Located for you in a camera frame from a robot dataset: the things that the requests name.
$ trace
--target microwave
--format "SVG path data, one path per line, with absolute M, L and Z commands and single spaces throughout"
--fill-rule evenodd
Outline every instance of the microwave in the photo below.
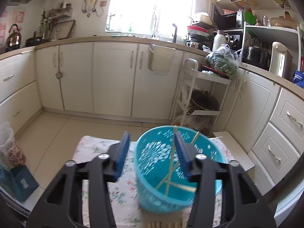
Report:
M 211 4 L 210 20 L 219 30 L 235 30 L 244 28 L 243 11 L 221 14 L 214 3 Z

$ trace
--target tile floor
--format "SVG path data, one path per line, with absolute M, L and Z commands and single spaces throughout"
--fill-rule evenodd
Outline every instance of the tile floor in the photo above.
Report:
M 73 157 L 83 136 L 120 140 L 123 132 L 129 131 L 131 140 L 136 141 L 143 132 L 161 125 L 43 111 L 17 139 L 26 156 L 26 166 L 40 185 L 26 200 L 25 206 L 33 209 L 64 162 Z

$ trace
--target blue basket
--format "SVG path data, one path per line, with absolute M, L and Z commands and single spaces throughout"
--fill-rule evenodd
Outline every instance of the blue basket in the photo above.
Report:
M 168 174 L 170 164 L 171 145 L 174 126 L 161 126 L 145 132 L 137 141 L 134 150 L 134 163 L 137 175 L 137 196 L 139 204 L 149 212 L 175 212 L 192 205 L 195 193 L 170 186 L 168 196 L 165 196 L 166 183 L 158 190 L 155 187 Z M 191 143 L 196 131 L 190 128 L 177 127 L 186 143 Z M 221 163 L 225 163 L 223 154 L 202 134 L 194 145 L 199 153 Z M 174 164 L 178 161 L 175 151 Z M 196 187 L 197 183 L 189 183 L 177 169 L 172 173 L 171 182 Z M 215 194 L 222 188 L 222 181 L 216 180 Z

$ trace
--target window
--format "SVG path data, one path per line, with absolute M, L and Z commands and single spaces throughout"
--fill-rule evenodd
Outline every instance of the window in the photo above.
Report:
M 111 0 L 106 30 L 152 35 L 155 12 L 156 36 L 172 38 L 173 23 L 177 35 L 185 36 L 192 4 L 193 0 Z

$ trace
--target pan handle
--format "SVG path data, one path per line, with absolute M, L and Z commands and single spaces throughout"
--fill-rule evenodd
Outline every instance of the pan handle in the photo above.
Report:
M 188 111 L 187 111 L 187 115 L 189 116 L 189 115 L 191 115 L 194 111 L 196 111 L 196 110 L 199 110 L 199 108 L 197 107 L 197 106 L 193 106 L 191 109 L 189 109 Z

